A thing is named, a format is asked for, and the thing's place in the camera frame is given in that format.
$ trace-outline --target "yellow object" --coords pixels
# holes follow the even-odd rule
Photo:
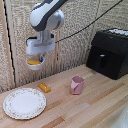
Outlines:
[[[48,93],[48,92],[51,91],[51,88],[48,87],[48,86],[47,86],[46,84],[44,84],[44,83],[39,84],[38,87],[39,87],[43,92],[45,92],[45,93]]]
[[[30,64],[30,65],[38,65],[38,64],[41,64],[41,62],[39,62],[37,60],[28,60],[27,63]]]

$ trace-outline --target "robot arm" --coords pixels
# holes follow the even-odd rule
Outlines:
[[[30,14],[30,23],[35,31],[40,32],[40,39],[30,37],[27,40],[26,52],[29,55],[39,55],[39,59],[33,56],[26,61],[31,70],[41,69],[45,61],[46,52],[55,49],[55,35],[50,33],[50,30],[63,26],[64,14],[58,9],[67,2],[72,1],[74,0],[44,0],[42,3],[35,4]],[[30,64],[30,62],[38,62],[39,64],[34,65]]]
[[[62,5],[71,1],[73,0],[45,0],[36,4],[30,15],[33,29],[39,32],[60,28],[64,24],[64,15],[61,11],[55,12]]]

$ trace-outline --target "wooden tabletop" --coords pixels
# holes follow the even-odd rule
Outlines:
[[[73,76],[85,79],[80,95],[70,93]],[[40,90],[40,83],[52,91],[44,94],[45,110],[31,120],[15,120],[3,111],[4,99],[14,90],[0,95],[0,128],[110,128],[128,102],[128,75],[111,80],[85,65],[20,88]]]

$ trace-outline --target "power cord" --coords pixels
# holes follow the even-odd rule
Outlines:
[[[92,23],[90,23],[89,25],[87,25],[85,28],[79,30],[78,32],[76,32],[76,33],[74,33],[74,34],[72,34],[72,35],[70,35],[70,36],[67,36],[67,37],[65,37],[65,38],[63,38],[63,39],[57,41],[56,43],[58,43],[58,42],[60,42],[60,41],[62,41],[62,40],[68,39],[68,38],[70,38],[70,37],[72,37],[72,36],[74,36],[74,35],[80,33],[81,31],[87,29],[87,28],[90,27],[92,24],[94,24],[96,21],[98,21],[101,17],[103,17],[106,13],[108,13],[108,12],[109,12],[110,10],[112,10],[114,7],[116,7],[117,5],[119,5],[121,2],[123,2],[123,0],[120,0],[118,3],[116,3],[115,5],[113,5],[110,9],[108,9],[106,12],[104,12],[101,16],[99,16],[97,19],[95,19]]]

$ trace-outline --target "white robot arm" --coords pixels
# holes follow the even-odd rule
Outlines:
[[[42,53],[46,54],[55,49],[55,35],[50,33],[50,30],[63,26],[64,14],[58,9],[72,1],[74,0],[44,0],[42,3],[35,4],[30,14],[30,23],[35,31],[40,32],[40,39],[30,37],[27,40],[27,54],[38,54],[41,58]]]

